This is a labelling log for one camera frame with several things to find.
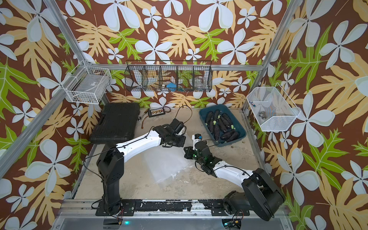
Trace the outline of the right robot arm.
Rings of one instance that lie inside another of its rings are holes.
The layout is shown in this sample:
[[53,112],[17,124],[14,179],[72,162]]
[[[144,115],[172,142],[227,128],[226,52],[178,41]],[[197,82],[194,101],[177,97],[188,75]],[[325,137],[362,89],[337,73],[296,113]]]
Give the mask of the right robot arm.
[[200,134],[194,134],[192,140],[193,146],[184,148],[186,159],[194,160],[195,166],[206,174],[225,179],[243,189],[243,192],[231,191],[223,198],[227,214],[247,215],[253,211],[265,221],[274,217],[286,198],[265,170],[241,169],[213,156]]

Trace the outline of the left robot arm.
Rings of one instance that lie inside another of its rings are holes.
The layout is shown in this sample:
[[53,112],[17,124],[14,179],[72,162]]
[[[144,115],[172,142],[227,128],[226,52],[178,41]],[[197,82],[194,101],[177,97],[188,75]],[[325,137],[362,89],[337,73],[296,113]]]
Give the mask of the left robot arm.
[[183,147],[186,137],[184,122],[173,119],[170,124],[153,126],[148,133],[133,140],[117,144],[100,154],[96,165],[103,183],[103,196],[96,211],[97,216],[117,218],[123,212],[119,181],[124,174],[124,164],[134,156],[163,145],[165,148]]

